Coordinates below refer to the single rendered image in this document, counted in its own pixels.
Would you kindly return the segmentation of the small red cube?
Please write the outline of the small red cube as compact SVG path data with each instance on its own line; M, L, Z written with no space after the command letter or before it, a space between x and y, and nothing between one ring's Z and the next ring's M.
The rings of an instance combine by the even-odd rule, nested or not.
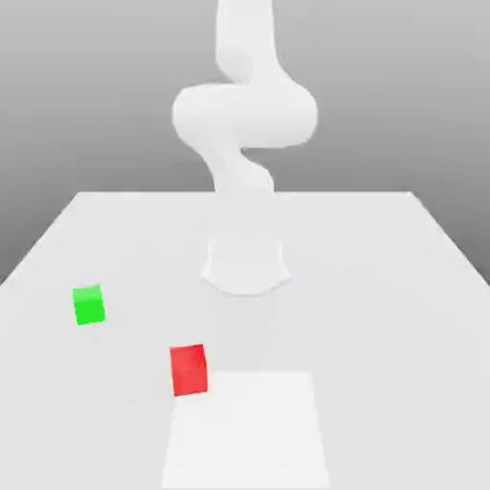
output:
M171 347L169 356L176 397L208 391L207 359L202 344Z

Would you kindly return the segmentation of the small green cube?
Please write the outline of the small green cube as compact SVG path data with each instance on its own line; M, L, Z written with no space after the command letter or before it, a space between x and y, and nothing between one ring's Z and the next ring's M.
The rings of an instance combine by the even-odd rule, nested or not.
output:
M105 308L99 284L74 288L72 296L78 325L105 321Z

